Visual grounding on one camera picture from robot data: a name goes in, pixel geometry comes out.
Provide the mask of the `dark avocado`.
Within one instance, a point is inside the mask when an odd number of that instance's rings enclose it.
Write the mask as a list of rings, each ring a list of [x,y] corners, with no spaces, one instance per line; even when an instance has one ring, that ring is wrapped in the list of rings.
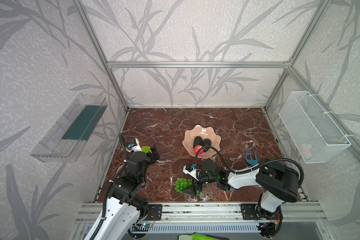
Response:
[[[202,145],[203,144],[203,138],[200,136],[196,136],[193,142],[193,148],[197,145]]]
[[[204,139],[202,142],[202,147],[204,148],[204,152],[207,152],[212,145],[212,141],[210,139]]]

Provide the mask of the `green fake grape bunch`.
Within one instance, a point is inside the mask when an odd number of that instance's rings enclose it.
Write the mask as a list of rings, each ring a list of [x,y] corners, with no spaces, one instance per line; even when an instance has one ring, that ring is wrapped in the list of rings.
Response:
[[[188,194],[194,197],[202,197],[204,195],[202,187],[197,184],[195,179],[178,178],[175,183],[175,191],[180,194]]]

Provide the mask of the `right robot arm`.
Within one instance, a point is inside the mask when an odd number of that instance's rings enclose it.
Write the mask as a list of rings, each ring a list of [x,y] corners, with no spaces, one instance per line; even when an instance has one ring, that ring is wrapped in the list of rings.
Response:
[[[223,170],[208,159],[201,169],[194,164],[184,166],[183,172],[191,179],[178,179],[175,190],[194,197],[203,192],[203,186],[215,183],[218,189],[234,191],[258,186],[266,190],[257,204],[258,213],[273,213],[284,203],[298,201],[298,189],[304,181],[302,166],[291,159],[264,159],[241,171]]]

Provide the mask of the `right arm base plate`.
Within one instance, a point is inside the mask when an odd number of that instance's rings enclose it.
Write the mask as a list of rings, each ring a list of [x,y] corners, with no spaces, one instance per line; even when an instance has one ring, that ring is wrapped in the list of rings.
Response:
[[[272,213],[262,209],[258,206],[258,204],[241,204],[240,209],[243,220],[276,221],[279,219],[281,207],[277,207],[276,210]]]

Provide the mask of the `red fake apple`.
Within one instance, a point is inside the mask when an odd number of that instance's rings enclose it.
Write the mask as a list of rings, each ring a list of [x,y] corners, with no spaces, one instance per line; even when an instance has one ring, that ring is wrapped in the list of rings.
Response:
[[[194,153],[195,154],[202,154],[204,152],[203,146],[202,145],[197,145],[194,147]]]

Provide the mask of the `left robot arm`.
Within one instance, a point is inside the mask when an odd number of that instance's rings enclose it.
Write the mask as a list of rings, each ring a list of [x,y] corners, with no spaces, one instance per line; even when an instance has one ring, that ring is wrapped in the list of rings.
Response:
[[[129,228],[148,214],[148,200],[138,195],[145,182],[148,166],[160,155],[155,147],[145,153],[134,151],[110,181],[102,211],[89,230],[86,240],[121,240]]]

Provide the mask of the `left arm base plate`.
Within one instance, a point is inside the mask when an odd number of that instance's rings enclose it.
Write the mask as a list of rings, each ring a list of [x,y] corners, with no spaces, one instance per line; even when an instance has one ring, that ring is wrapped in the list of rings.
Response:
[[[143,212],[145,215],[142,218],[144,221],[159,221],[162,218],[163,205],[162,204],[148,204]]]

